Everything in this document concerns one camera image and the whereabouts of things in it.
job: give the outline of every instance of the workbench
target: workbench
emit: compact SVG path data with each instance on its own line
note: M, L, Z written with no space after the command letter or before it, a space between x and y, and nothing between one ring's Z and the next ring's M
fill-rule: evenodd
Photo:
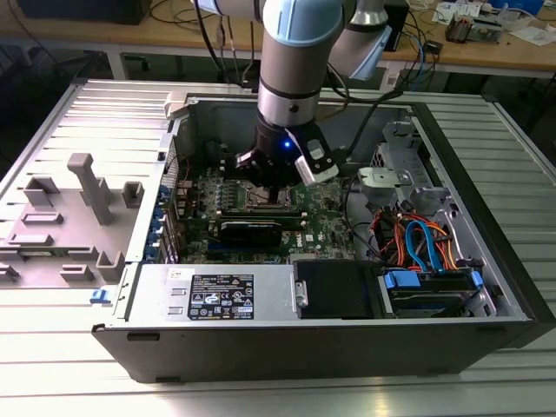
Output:
M0 0L0 44L13 44L33 47L36 43L22 30L8 9L8 0ZM189 2L183 0L181 7L186 9ZM113 23L73 22L57 20L27 19L17 10L23 24L46 48L68 50L96 50L106 53L115 79L128 79L123 54L160 54L172 56L208 56L201 33L195 26L184 29L170 23L161 23L145 17L137 26ZM443 24L431 23L433 12L414 12L419 26L430 40L444 43L437 64L438 71L482 74L495 76L526 76L550 78L556 71L556 43L538 47L508 33L504 33L500 44L488 43L450 43L446 41ZM172 20L166 5L156 11L162 19ZM182 19L194 18L194 12L180 15ZM556 11L543 8L541 19L556 20ZM215 39L218 24L216 17L205 20L207 31ZM250 31L248 22L232 19L237 56L250 58ZM260 57L262 46L262 26L255 24L255 56ZM224 53L231 57L229 45ZM408 37L403 36L395 52L385 52L379 67L386 68L381 89L393 88L400 71L411 67L416 58L415 50Z
M70 85L0 182L0 238L31 175L78 189L68 155L90 152L111 188L148 183L170 91L245 94L220 84L90 80ZM378 91L354 91L376 98ZM324 96L334 96L328 90ZM426 103L546 302L556 313L556 169L497 103L406 93ZM0 408L5 415L532 415L556 412L556 333L496 352L457 375L143 385L90 334L110 308L91 289L0 288Z

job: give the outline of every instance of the metal bracket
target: metal bracket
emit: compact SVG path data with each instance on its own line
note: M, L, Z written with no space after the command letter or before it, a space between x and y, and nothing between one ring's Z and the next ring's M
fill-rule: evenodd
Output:
M295 304L299 308L305 308L309 305L309 299L307 295L307 283L305 281L299 281L295 283Z
M450 191L443 187L416 187L409 196L418 213L434 215L442 208L444 201L450 196Z

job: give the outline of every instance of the blue connector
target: blue connector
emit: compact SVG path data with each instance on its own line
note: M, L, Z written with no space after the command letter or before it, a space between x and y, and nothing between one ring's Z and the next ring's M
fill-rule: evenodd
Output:
M153 218L162 219L164 217L164 211L160 207L155 207L153 210Z
M153 243L155 243L156 241L158 241L158 239L160 239L160 236L157 235L156 233L149 233L147 235L147 244L148 245L152 245Z
M158 198L170 198L170 189L168 187L166 187L165 185L161 185L158 189Z
M93 291L93 295L90 297L89 301L91 304L110 304L108 297L108 291L105 289L96 289Z
M483 282L483 277L480 276L479 272L473 271L471 273L471 278L473 279L473 282L477 286L477 288L482 288L482 286L485 285L485 282Z
M384 275L386 288L420 287L419 276L414 271L390 271Z

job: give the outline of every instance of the gray plastic part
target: gray plastic part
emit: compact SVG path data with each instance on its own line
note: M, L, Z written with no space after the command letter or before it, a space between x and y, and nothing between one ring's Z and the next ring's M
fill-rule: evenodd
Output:
M108 225L112 219L108 203L106 203L106 194L99 187L98 180L93 174L91 165L93 157L91 154L72 154L68 161L68 169L73 172L83 188L83 193L89 201L90 207L95 213L98 223Z
M96 178L96 180L98 181L98 188L101 190L101 194L104 195L104 201L106 201L106 203L110 205L110 201L112 200L112 193L108 188L108 184L106 183L106 180L104 179L104 177ZM85 205L87 207L90 207L89 199L85 195L85 192L80 191L79 193L81 194L81 197L83 198L83 202L85 203Z
M145 190L140 182L126 182L123 184L122 197L125 201L125 207L128 209L139 209L143 194L145 194Z
M95 279L88 265L62 265L60 275L65 281L93 281Z
M50 246L54 239L51 235L21 235L14 234L11 239L8 240L10 245L21 245L21 246Z
M19 274L10 265L0 265L0 282L16 282Z
M50 209L52 207L52 202L48 194L58 194L60 190L58 190L52 178L49 176L33 176L29 184L23 189L23 192L34 208Z
M0 261L25 261L17 250L3 250L0 252Z
M60 213L27 213L21 221L27 226L45 225L45 224L60 224L63 222L63 217Z
M98 250L92 246L87 250L69 250L68 255L72 261L93 261L98 258Z
M122 252L116 254L114 264L110 263L106 252L101 252L96 262L96 269L106 282L119 282L125 267L125 256Z
M60 224L30 226L23 223L22 219L25 215L37 213L36 208L28 204L19 219L14 222L8 237L50 235L54 243L52 246L17 247L9 245L5 240L0 242L0 262L11 265L19 273L17 286L20 288L96 288L105 285L107 282L96 269L98 255L102 251L106 252L111 261L116 259L118 252L123 252L125 255L139 211L137 208L126 208L120 189L112 189L111 194L112 222L109 227L98 225L93 210L83 204L80 189L60 189L60 194L49 195L56 211L63 213L63 222ZM60 270L63 264L72 262L88 265L95 280L65 281L60 276ZM2 282L0 289L13 285L15 285L13 282Z

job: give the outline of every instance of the electronic equipment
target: electronic equipment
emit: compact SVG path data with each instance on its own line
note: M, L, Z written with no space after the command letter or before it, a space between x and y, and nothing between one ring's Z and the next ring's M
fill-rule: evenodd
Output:
M165 159L142 197L115 313L92 330L132 378L457 373L554 326L418 102L373 116L362 168L286 188L276 203L233 164L254 96L199 89L168 102ZM332 146L348 145L332 132L364 110L322 124Z
M69 19L139 24L152 0L17 0L24 15L36 19Z
M384 10L388 14L388 26L392 28L392 33L388 38L384 50L394 52L398 49L401 32L403 31L404 24L406 24L409 4L406 0L385 0Z

